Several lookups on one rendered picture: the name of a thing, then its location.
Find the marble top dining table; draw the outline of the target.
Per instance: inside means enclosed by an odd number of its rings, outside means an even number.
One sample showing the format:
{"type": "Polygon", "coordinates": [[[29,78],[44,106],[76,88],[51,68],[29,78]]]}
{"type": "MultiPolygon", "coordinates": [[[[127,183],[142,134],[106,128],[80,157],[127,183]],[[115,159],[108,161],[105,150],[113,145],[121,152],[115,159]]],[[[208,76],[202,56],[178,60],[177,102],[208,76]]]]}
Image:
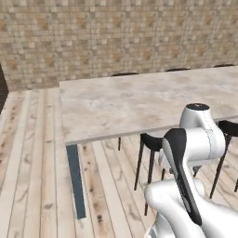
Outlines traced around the marble top dining table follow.
{"type": "Polygon", "coordinates": [[[77,146],[175,127],[189,103],[238,117],[238,66],[61,81],[62,131],[79,219],[86,216],[77,146]]]}

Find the black stool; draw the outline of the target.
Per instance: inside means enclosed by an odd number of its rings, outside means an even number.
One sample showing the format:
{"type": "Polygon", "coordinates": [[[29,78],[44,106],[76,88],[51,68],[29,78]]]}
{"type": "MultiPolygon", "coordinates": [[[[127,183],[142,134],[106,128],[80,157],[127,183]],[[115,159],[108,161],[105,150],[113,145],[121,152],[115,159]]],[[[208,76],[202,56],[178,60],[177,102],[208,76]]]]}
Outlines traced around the black stool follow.
{"type": "Polygon", "coordinates": [[[221,156],[219,163],[218,163],[218,167],[217,167],[217,171],[216,171],[216,175],[214,178],[214,182],[212,185],[212,189],[209,195],[209,198],[213,197],[215,188],[217,186],[218,183],[218,177],[221,171],[221,168],[223,166],[224,160],[225,160],[225,156],[226,153],[228,151],[228,147],[230,145],[231,139],[232,138],[238,138],[238,123],[234,123],[228,120],[222,120],[218,122],[218,127],[221,129],[221,131],[224,134],[225,137],[225,152],[223,153],[223,155],[221,156]]]}
{"type": "Polygon", "coordinates": [[[116,76],[128,76],[128,75],[138,75],[139,73],[136,72],[123,72],[123,73],[114,73],[112,74],[112,77],[116,76]]]}
{"type": "Polygon", "coordinates": [[[168,73],[168,72],[178,72],[178,71],[188,71],[190,69],[191,68],[172,68],[172,69],[165,70],[165,73],[168,73]]]}
{"type": "Polygon", "coordinates": [[[149,134],[143,133],[139,136],[139,159],[137,163],[136,179],[134,184],[134,190],[138,187],[139,182],[139,171],[142,161],[143,149],[147,148],[150,150],[150,160],[149,160],[149,173],[147,183],[152,182],[152,170],[154,164],[154,155],[162,149],[162,138],[153,137],[149,134]]]}

